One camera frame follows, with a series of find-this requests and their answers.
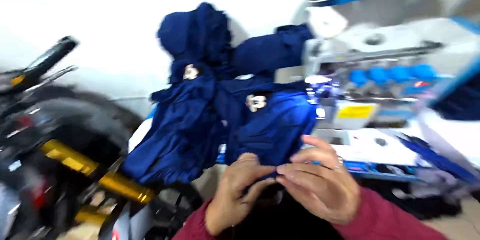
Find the red light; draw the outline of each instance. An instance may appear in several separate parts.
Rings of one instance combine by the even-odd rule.
[[[428,86],[430,85],[428,82],[424,82],[423,80],[419,80],[416,83],[413,84],[415,87],[422,87],[422,86]]]
[[[112,240],[120,240],[120,233],[117,229],[112,231]]]

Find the ring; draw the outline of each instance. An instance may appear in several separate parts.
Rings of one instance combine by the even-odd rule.
[[[342,168],[342,166],[343,166],[343,161],[344,161],[343,157],[338,156],[338,163],[339,163],[339,165],[338,165],[338,166],[335,166],[335,167],[333,168],[333,170]]]

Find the wrist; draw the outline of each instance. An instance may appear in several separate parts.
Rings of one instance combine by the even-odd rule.
[[[218,236],[223,230],[226,229],[226,227],[221,224],[221,221],[222,218],[219,217],[215,200],[213,200],[210,205],[208,205],[205,212],[205,227],[210,235]]]

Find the maroon jacket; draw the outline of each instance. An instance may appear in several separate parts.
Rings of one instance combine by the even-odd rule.
[[[173,240],[215,240],[205,227],[205,211],[211,201],[192,213]],[[348,225],[333,225],[346,240],[447,240],[374,191],[362,188],[356,217]]]

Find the navy blue fabric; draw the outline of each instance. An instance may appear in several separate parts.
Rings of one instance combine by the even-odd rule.
[[[278,84],[269,78],[220,82],[215,108],[228,122],[225,163],[230,165],[246,152],[255,153],[262,165],[278,166],[302,146],[301,135],[310,134],[316,123],[316,106],[307,102],[304,82]],[[251,112],[248,95],[267,96],[267,105]]]
[[[227,130],[212,107],[216,81],[183,80],[152,94],[152,127],[123,162],[123,172],[140,183],[191,182],[213,166]]]
[[[206,63],[218,79],[232,79],[238,72],[229,66],[232,54],[227,16],[208,3],[189,12],[174,12],[163,19],[157,38],[174,61],[170,83],[183,80],[186,65]]]
[[[252,152],[262,164],[280,165],[299,150],[300,135],[310,133],[315,124],[315,106],[307,102],[306,86],[275,84],[271,76],[233,79],[240,72],[231,65],[231,36],[223,12],[202,3],[196,10],[169,14],[157,36],[173,57],[171,87],[152,94],[158,102],[152,127],[123,162],[126,175],[142,184],[188,183],[215,163],[222,144],[227,145],[227,164]],[[243,54],[253,57],[243,64],[259,66],[259,72],[300,65],[308,38],[305,26],[280,27],[264,42],[243,45],[237,63]],[[264,53],[272,57],[262,60]],[[183,79],[190,64],[199,75]],[[258,93],[267,96],[267,106],[253,113],[246,97]]]
[[[233,53],[231,65],[240,74],[268,74],[302,65],[302,49],[314,36],[305,24],[278,27],[275,34],[252,37]]]

